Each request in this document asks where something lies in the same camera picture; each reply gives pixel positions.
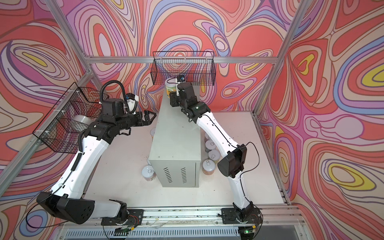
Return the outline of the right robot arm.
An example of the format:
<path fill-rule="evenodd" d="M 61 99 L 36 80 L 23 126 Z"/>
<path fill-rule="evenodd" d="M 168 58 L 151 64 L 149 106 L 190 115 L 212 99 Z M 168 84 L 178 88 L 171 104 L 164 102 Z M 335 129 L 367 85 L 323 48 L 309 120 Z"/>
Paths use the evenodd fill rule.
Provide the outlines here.
<path fill-rule="evenodd" d="M 215 119 L 214 114 L 204 102 L 197 99 L 194 88 L 188 82 L 173 84 L 176 91 L 170 93 L 170 105 L 180 107 L 187 118 L 197 124 L 217 146 L 222 159 L 218 162 L 221 174 L 229 181 L 234 197 L 233 214 L 228 217 L 221 214 L 223 220 L 245 223 L 255 217 L 257 224 L 262 224 L 264 216 L 260 209 L 249 199 L 244 183 L 244 165 L 247 156 L 247 145 L 239 145 L 234 141 Z"/>

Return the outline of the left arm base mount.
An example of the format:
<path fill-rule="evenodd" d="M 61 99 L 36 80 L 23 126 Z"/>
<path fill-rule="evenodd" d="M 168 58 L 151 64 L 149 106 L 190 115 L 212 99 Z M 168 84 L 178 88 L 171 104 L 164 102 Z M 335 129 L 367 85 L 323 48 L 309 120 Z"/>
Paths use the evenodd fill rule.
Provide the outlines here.
<path fill-rule="evenodd" d="M 127 209 L 126 214 L 114 218 L 102 218 L 102 226 L 131 226 L 137 227 L 142 224 L 143 209 Z"/>

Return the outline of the blue white labelled can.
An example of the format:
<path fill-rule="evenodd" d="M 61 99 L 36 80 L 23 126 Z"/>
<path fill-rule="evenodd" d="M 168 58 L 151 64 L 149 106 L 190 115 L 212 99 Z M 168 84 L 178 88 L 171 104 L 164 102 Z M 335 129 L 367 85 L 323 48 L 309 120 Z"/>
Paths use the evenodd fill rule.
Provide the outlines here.
<path fill-rule="evenodd" d="M 156 178 L 156 173 L 151 165 L 147 165 L 142 169 L 142 176 L 146 181 L 153 181 Z"/>

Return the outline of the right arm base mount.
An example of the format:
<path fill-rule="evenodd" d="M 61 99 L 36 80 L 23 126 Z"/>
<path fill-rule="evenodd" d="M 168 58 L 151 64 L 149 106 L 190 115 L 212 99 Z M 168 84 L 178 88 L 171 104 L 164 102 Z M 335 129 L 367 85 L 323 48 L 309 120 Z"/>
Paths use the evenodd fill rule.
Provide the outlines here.
<path fill-rule="evenodd" d="M 234 208 L 222 208 L 221 212 L 218 213 L 218 217 L 222 219 L 225 225 L 260 225 L 263 222 L 262 213 L 256 208 L 251 209 L 251 211 L 245 215 L 236 212 Z"/>

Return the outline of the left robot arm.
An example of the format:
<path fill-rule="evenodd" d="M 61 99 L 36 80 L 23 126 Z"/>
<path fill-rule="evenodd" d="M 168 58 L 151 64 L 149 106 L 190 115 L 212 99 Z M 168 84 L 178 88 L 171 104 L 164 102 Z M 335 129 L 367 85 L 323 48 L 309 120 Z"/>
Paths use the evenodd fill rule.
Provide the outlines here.
<path fill-rule="evenodd" d="M 105 83 L 99 97 L 100 115 L 79 133 L 76 156 L 51 190 L 38 194 L 37 206 L 63 223 L 81 225 L 89 219 L 102 219 L 103 225 L 123 226 L 130 217 L 126 203 L 86 200 L 83 194 L 114 138 L 130 136 L 132 128 L 151 125 L 157 115 L 150 111 L 138 112 L 138 99 L 134 94 L 126 94 L 123 84 L 117 80 Z"/>

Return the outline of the pink labelled can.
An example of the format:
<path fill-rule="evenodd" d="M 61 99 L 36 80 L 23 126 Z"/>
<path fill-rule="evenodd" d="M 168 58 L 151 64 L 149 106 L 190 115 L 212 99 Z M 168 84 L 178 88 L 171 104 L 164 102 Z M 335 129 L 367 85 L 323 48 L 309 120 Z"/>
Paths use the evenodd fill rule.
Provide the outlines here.
<path fill-rule="evenodd" d="M 205 175 L 210 176 L 215 172 L 216 163 L 210 159 L 204 160 L 202 163 L 202 171 Z"/>

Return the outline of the orange green labelled can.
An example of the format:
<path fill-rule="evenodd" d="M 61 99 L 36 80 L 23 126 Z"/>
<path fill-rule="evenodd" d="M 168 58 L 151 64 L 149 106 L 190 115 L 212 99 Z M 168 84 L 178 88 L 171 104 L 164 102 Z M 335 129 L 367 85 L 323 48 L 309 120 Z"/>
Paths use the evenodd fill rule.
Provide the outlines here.
<path fill-rule="evenodd" d="M 171 94 L 178 92 L 178 79 L 177 78 L 169 78 L 165 81 L 166 93 L 168 98 L 171 98 Z"/>

